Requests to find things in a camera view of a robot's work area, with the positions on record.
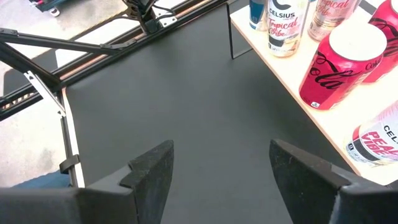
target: drink can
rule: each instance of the drink can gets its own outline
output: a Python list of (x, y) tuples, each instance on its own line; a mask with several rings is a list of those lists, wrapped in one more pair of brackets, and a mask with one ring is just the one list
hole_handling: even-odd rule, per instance
[(381, 62), (386, 36), (367, 23), (346, 21), (318, 46), (299, 93), (312, 108), (328, 110)]
[(355, 161), (377, 166), (398, 161), (398, 101), (354, 130), (346, 144)]
[(308, 34), (321, 41), (354, 12), (361, 0), (318, 0)]
[(249, 0), (250, 27), (258, 31), (267, 31), (266, 0)]
[(296, 53), (309, 0), (268, 0), (268, 47), (277, 57)]
[(387, 48), (380, 65), (363, 80), (364, 83), (378, 81), (398, 64), (398, 1), (383, 2), (369, 23), (378, 27), (386, 35)]

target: can lid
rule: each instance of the can lid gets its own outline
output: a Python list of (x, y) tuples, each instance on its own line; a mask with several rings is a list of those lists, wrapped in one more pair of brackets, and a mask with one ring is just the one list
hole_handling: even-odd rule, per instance
[(367, 61), (380, 56), (387, 47), (384, 33), (365, 22), (344, 21), (332, 30), (330, 47), (349, 60)]
[(396, 13), (398, 13), (398, 1), (397, 0), (391, 0), (391, 8)]

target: soda can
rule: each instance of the soda can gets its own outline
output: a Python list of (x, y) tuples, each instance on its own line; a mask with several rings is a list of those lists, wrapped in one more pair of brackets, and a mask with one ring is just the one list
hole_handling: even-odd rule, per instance
[(361, 0), (318, 0), (308, 34), (321, 41), (354, 12)]
[(318, 46), (299, 93), (312, 108), (337, 105), (381, 62), (386, 36), (368, 23), (346, 21)]
[(352, 159), (369, 166), (398, 162), (398, 101), (357, 127), (345, 149)]
[(378, 81), (398, 64), (398, 1), (383, 2), (369, 23), (382, 30), (386, 35), (387, 48), (380, 65), (363, 80), (364, 83)]
[(296, 53), (309, 0), (268, 0), (268, 47), (277, 57)]
[(266, 0), (249, 0), (250, 27), (258, 31), (267, 31)]

